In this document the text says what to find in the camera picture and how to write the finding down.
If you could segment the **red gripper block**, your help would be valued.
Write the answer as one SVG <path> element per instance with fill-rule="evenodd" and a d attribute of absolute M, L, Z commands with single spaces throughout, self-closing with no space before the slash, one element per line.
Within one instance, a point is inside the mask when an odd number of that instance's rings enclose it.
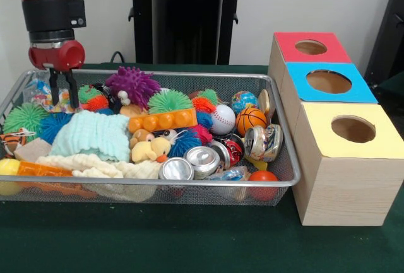
<path fill-rule="evenodd" d="M 82 44 L 77 40 L 31 44 L 28 56 L 36 68 L 43 70 L 50 68 L 49 84 L 53 105 L 57 105 L 59 102 L 57 71 L 69 71 L 64 75 L 69 84 L 70 104 L 73 109 L 77 109 L 79 107 L 78 87 L 70 70 L 80 68 L 85 61 L 85 50 Z"/>

